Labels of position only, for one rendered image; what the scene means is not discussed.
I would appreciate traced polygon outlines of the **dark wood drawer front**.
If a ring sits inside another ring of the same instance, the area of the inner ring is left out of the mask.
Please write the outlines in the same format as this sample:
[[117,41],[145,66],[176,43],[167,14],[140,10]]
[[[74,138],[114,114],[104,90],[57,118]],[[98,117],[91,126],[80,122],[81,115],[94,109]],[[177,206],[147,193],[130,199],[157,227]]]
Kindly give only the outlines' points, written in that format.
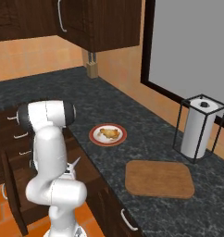
[[0,125],[0,146],[10,146],[15,143],[26,143],[29,144],[31,137],[28,135],[24,138],[14,139],[14,135],[21,135],[26,133],[19,125],[18,126],[1,126]]
[[[10,146],[0,146],[0,152],[4,150],[7,154],[8,161],[13,170],[26,168],[30,164],[31,153],[20,156],[19,152],[26,152],[31,150],[30,144],[26,143],[15,143]],[[4,170],[2,165],[2,158],[0,156],[0,184],[5,181]]]
[[0,125],[1,126],[6,126],[6,125],[11,125],[11,126],[18,126],[18,122],[16,119],[13,120],[8,120],[7,117],[15,117],[17,115],[18,109],[14,107],[9,107],[5,110],[0,110]]

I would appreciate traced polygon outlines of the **wooden knife block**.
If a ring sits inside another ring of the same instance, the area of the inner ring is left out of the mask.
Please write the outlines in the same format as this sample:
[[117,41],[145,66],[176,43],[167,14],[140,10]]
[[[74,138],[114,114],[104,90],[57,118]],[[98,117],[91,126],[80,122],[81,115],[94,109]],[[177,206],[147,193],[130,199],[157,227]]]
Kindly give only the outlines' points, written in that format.
[[98,66],[96,62],[96,53],[88,53],[88,62],[86,63],[87,76],[91,79],[98,77]]

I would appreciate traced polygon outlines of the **dark wood cupboard door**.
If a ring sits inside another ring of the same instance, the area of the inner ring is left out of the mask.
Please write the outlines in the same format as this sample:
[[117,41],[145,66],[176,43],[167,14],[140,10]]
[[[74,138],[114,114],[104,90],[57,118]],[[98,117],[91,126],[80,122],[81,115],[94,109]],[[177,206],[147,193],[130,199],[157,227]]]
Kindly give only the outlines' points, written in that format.
[[56,35],[52,0],[0,0],[0,42]]
[[140,44],[142,0],[62,0],[61,31],[57,0],[52,0],[57,35],[92,52]]

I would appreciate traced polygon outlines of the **brown cooked meat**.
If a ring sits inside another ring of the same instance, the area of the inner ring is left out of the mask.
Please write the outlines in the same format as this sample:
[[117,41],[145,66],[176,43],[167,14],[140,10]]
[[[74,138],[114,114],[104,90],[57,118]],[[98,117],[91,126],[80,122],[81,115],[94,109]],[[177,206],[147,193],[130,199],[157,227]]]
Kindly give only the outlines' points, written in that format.
[[101,129],[100,132],[107,138],[107,139],[117,139],[120,135],[120,132],[117,129]]

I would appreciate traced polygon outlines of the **wooden cutting board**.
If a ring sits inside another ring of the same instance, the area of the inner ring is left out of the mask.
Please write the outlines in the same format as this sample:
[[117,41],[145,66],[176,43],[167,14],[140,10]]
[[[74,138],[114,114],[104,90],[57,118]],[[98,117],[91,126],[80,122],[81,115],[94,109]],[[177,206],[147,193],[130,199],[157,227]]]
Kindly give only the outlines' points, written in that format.
[[126,165],[125,187],[141,196],[189,199],[194,194],[191,172],[179,162],[132,160]]

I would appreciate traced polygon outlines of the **dark wood base cabinet door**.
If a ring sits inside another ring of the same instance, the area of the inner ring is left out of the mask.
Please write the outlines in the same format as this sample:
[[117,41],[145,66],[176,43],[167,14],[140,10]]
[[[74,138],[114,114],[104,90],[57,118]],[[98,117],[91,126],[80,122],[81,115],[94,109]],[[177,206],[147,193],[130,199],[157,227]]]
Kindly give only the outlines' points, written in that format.
[[103,177],[91,177],[86,186],[86,202],[105,237],[145,237]]

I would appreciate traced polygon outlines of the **black framed window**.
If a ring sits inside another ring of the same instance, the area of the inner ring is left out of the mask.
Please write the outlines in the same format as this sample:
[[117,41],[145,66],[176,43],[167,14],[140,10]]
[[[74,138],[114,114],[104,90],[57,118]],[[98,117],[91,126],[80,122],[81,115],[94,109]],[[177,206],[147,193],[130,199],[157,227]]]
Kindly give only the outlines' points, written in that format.
[[224,103],[224,0],[145,0],[141,83],[177,103]]

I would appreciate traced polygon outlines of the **dark wood open drawer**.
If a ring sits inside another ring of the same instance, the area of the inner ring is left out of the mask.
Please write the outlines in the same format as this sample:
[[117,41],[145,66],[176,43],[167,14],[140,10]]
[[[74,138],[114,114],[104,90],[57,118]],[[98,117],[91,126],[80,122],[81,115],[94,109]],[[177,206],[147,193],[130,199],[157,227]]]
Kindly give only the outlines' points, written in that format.
[[[75,167],[76,178],[86,185],[86,181],[93,176],[100,176],[89,157],[81,149],[79,143],[73,137],[69,129],[63,130],[68,162],[73,163],[78,157],[80,161]],[[48,206],[39,206],[27,200],[25,189],[28,182],[36,175],[36,172],[28,165],[26,168],[13,170],[7,158],[2,156],[3,170],[5,175],[6,194],[11,212],[19,226],[22,236],[28,234],[27,226],[48,214]]]

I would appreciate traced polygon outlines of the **white paper towel roll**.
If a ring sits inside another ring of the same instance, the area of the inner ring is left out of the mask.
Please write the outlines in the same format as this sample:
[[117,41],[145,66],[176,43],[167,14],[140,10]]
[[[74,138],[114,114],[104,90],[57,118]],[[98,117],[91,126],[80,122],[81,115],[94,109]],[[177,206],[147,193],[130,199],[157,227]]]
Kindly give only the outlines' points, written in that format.
[[[218,105],[207,99],[193,99],[186,120],[185,130],[182,138],[180,151],[189,158],[201,158],[205,154],[207,143],[212,131],[213,123],[216,118]],[[200,143],[199,137],[203,128],[205,114],[199,112],[202,110],[210,113],[207,117],[204,133]]]

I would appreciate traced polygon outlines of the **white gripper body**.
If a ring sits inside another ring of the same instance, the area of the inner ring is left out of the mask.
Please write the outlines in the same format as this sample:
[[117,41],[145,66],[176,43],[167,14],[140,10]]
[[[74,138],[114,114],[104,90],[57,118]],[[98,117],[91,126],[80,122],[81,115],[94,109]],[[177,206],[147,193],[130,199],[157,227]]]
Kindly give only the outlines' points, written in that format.
[[76,171],[74,169],[67,168],[66,171],[65,171],[65,174],[68,175],[73,180],[76,179]]

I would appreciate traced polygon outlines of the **red rimmed white plate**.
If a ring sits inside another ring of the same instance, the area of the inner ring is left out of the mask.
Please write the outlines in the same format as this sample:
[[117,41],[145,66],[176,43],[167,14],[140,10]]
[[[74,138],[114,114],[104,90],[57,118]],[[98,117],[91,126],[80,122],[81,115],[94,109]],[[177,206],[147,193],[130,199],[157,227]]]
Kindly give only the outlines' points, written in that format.
[[[107,139],[100,132],[101,129],[112,129],[112,130],[117,129],[120,132],[120,135],[115,140]],[[123,143],[126,140],[127,132],[122,126],[118,124],[104,123],[104,124],[99,124],[99,125],[94,126],[89,132],[89,138],[93,143],[100,146],[115,146],[115,145]]]

